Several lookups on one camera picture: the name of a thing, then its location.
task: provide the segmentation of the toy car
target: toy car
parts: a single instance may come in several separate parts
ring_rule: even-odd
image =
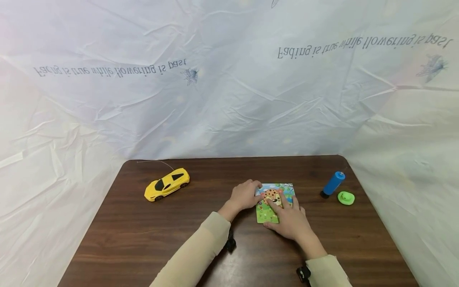
[[[176,169],[160,180],[151,182],[145,189],[145,198],[148,201],[158,201],[166,195],[185,187],[190,182],[190,176],[185,169]]]

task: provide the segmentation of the beige sleeve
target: beige sleeve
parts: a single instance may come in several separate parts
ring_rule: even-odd
[[[333,255],[306,261],[311,271],[311,287],[352,287],[340,263]]]
[[[228,240],[231,223],[212,212],[178,249],[150,287],[194,287]]]

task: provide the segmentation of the blue cylinder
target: blue cylinder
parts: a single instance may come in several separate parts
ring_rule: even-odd
[[[331,195],[336,188],[342,183],[342,181],[346,178],[343,172],[337,171],[335,174],[333,174],[332,178],[330,181],[327,183],[327,185],[324,187],[324,193],[326,195]]]

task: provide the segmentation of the green toy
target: green toy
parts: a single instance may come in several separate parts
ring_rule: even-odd
[[[355,201],[355,196],[348,191],[342,191],[338,193],[338,200],[344,205],[352,205]]]

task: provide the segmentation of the blue toy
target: blue toy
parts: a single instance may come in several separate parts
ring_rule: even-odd
[[[329,198],[330,195],[335,191],[336,188],[342,183],[342,181],[346,178],[343,172],[337,171],[333,174],[330,181],[324,187],[324,189],[320,192],[320,196],[323,198]]]

